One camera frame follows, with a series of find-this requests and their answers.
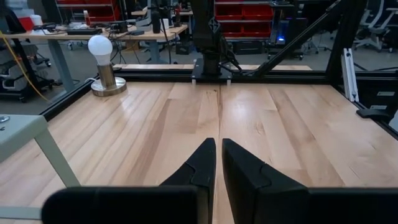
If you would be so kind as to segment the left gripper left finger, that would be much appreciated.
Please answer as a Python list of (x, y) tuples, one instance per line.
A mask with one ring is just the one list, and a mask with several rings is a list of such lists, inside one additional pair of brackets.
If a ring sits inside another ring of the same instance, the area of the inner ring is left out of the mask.
[(160, 185), (192, 185), (200, 190), (200, 199), (205, 203), (200, 209), (206, 212), (205, 223), (213, 222), (213, 202), (216, 174), (216, 143), (206, 138), (193, 154)]

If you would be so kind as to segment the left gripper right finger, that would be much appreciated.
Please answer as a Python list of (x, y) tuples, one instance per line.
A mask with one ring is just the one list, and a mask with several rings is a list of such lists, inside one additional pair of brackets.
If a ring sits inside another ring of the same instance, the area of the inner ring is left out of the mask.
[(308, 189), (231, 139), (222, 140), (223, 176), (235, 223), (305, 223)]

